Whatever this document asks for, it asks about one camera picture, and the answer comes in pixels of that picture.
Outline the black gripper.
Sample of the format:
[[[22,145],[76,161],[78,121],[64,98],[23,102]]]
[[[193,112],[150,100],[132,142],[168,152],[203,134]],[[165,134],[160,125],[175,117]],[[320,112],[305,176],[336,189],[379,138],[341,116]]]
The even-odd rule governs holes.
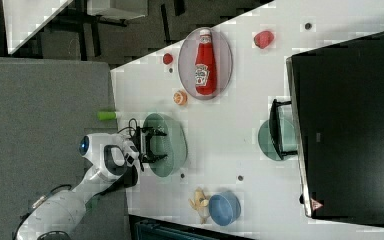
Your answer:
[[[134,135],[131,139],[139,152],[139,161],[143,163],[155,163],[166,158],[167,154],[146,154],[146,136],[149,138],[152,138],[153,136],[166,136],[166,133],[163,130],[156,129],[154,127],[146,127],[145,131],[141,127],[137,127],[135,129]]]

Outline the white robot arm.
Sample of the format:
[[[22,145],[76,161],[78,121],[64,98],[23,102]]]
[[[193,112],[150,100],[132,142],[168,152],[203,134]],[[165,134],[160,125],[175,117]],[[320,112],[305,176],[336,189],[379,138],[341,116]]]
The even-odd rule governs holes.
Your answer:
[[[86,214],[87,203],[108,190],[134,167],[136,161],[157,161],[150,151],[154,136],[167,132],[152,127],[137,128],[133,136],[121,133],[92,133],[83,137],[79,152],[91,163],[81,182],[34,204],[20,223],[14,240],[71,240],[70,234]]]

